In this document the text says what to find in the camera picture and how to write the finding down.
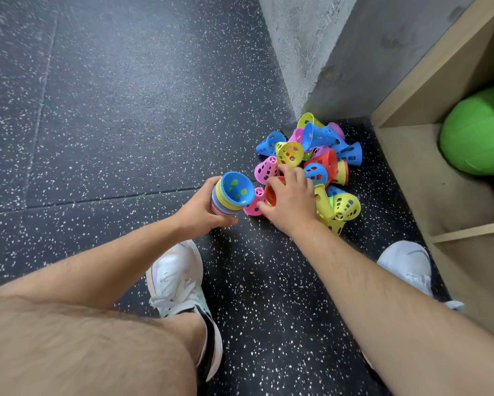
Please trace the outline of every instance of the thigh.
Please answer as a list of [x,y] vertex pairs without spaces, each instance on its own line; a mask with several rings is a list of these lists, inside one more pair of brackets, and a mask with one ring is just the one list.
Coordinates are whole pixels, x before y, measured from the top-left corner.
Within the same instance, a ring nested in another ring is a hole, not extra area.
[[195,395],[196,374],[158,320],[0,297],[0,394]]

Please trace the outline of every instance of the forearm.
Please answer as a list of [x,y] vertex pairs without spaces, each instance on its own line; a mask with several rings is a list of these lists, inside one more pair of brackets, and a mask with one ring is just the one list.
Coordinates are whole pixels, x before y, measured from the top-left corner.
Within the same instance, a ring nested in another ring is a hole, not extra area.
[[111,308],[183,236],[172,216],[9,282],[0,295]]
[[494,394],[494,338],[311,222],[292,239],[394,394]]

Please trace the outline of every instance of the hand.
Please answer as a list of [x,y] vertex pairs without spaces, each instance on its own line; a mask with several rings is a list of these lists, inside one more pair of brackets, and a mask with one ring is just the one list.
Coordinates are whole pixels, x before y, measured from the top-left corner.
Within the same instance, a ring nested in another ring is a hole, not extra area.
[[280,165],[279,168],[286,184],[275,176],[267,180],[275,191],[277,205],[272,207],[258,202],[258,208],[279,230],[293,238],[294,232],[303,230],[304,225],[317,219],[315,187],[302,168],[288,165]]
[[211,197],[214,185],[221,176],[207,179],[187,203],[173,215],[178,220],[184,240],[206,235],[220,226],[232,226],[238,223],[235,216],[214,215],[211,213]]

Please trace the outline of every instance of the green ball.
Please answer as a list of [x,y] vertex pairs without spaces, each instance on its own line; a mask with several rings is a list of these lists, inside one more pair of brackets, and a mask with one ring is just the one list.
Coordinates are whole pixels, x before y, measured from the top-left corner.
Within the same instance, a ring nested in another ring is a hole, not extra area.
[[450,165],[472,175],[494,175],[494,86],[460,101],[441,129]]

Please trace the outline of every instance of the concrete wall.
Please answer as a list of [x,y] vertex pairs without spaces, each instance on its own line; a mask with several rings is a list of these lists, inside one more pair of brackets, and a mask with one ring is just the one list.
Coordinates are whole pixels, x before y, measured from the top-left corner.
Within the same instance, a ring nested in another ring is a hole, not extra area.
[[260,0],[297,116],[313,91],[356,0]]
[[297,116],[370,115],[474,0],[260,0]]

